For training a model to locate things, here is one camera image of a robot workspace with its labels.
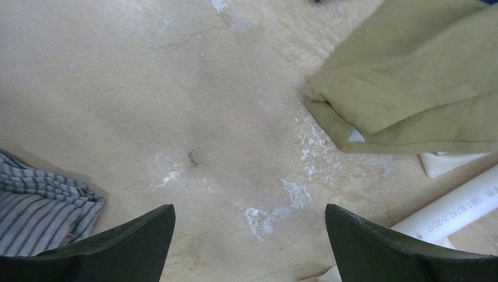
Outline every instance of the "white residue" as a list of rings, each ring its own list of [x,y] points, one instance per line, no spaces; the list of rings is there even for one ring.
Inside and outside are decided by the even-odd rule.
[[[166,183],[168,183],[169,181],[173,180],[173,179],[176,179],[177,177],[180,176],[180,174],[182,173],[183,171],[171,171],[169,173],[168,176],[166,176],[165,178],[163,178],[163,183],[160,184],[160,185],[152,185],[154,187],[164,187],[166,186]]]
[[[308,181],[360,184],[390,175],[392,155],[342,153],[309,113],[294,120],[301,144],[301,174]]]
[[[228,8],[228,4],[225,3],[224,0],[211,0],[211,2],[218,13],[221,13],[223,10]]]
[[[149,171],[154,179],[161,179],[160,184],[156,182],[150,184],[150,187],[166,187],[170,181],[177,179],[185,172],[170,156],[162,152],[156,154],[156,157],[149,165]]]
[[[290,204],[281,204],[274,208],[271,213],[254,207],[250,207],[245,211],[245,216],[249,221],[253,234],[259,241],[263,241],[264,236],[274,232],[273,222],[284,219],[289,214],[301,210],[311,203],[311,195],[306,185],[299,186],[285,179],[281,179],[280,181],[282,181],[284,189],[289,193],[289,197],[291,198]]]

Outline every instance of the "white plastic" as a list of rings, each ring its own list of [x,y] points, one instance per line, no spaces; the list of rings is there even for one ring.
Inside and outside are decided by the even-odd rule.
[[[428,243],[457,232],[498,207],[498,166],[392,227]]]

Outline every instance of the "floor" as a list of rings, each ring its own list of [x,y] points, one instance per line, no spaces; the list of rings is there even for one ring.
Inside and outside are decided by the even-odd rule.
[[[108,199],[95,232],[177,212],[162,281],[298,281],[334,258],[336,203],[391,226],[498,163],[429,180],[345,155],[300,102],[381,0],[0,3],[0,147]],[[498,213],[451,237],[498,255]]]

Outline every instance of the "white paint stain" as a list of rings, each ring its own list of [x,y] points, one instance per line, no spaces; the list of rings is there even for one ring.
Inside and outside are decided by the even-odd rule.
[[[154,179],[161,179],[161,183],[152,183],[150,187],[166,187],[166,185],[181,176],[185,170],[165,153],[156,154],[154,161],[149,165],[149,171]]]
[[[168,183],[169,181],[171,181],[173,179],[177,179],[182,172],[183,171],[175,171],[175,170],[171,171],[168,176],[166,176],[165,178],[163,178],[163,183],[162,184],[160,184],[160,185],[151,185],[151,186],[154,186],[154,187],[164,187],[164,186],[166,186],[166,183]]]
[[[224,13],[222,21],[234,32],[249,32],[263,19],[263,11],[254,1],[211,0],[218,13]]]
[[[281,204],[273,209],[271,213],[264,210],[250,207],[245,211],[245,216],[249,221],[249,225],[253,230],[253,234],[259,241],[263,241],[264,237],[275,231],[273,223],[286,218],[289,214],[303,209],[311,203],[311,195],[308,192],[306,185],[299,186],[294,182],[288,182],[281,179],[285,190],[291,198],[290,204]]]
[[[228,8],[228,4],[225,3],[224,0],[211,0],[211,3],[213,3],[213,7],[218,11],[218,13],[221,13],[223,10]]]
[[[362,189],[390,175],[392,155],[342,153],[309,113],[294,121],[298,123],[301,144],[300,174],[307,181],[327,185],[355,183]]]

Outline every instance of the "olive green cloth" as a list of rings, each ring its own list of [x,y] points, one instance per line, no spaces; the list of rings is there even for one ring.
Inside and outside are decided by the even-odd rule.
[[[304,103],[343,152],[498,151],[498,5],[387,0]]]

